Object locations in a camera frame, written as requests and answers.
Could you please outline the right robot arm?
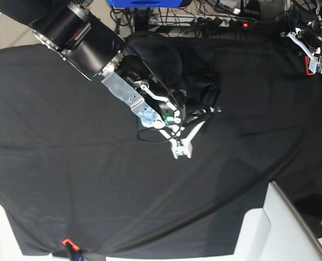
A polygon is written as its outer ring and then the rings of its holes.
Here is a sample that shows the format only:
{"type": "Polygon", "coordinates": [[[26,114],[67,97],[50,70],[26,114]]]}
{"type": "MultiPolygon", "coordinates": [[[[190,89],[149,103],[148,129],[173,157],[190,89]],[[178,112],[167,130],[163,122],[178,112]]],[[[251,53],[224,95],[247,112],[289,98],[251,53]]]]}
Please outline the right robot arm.
{"type": "Polygon", "coordinates": [[[193,154],[192,140],[212,119],[220,94],[218,82],[193,77],[181,85],[182,57],[173,55],[178,74],[166,83],[132,46],[143,36],[122,38],[89,10],[89,1],[0,1],[0,12],[32,29],[35,37],[85,78],[102,84],[136,115],[141,131],[157,131],[174,158],[193,154]]]}

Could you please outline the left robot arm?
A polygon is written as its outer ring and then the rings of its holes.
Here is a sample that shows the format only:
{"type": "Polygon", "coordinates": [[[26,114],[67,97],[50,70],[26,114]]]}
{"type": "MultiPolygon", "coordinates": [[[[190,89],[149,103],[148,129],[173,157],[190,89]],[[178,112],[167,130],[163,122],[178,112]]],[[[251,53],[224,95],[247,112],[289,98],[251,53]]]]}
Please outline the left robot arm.
{"type": "Polygon", "coordinates": [[[300,48],[308,76],[322,74],[322,1],[290,1],[284,14],[286,29],[280,36],[300,48]]]}

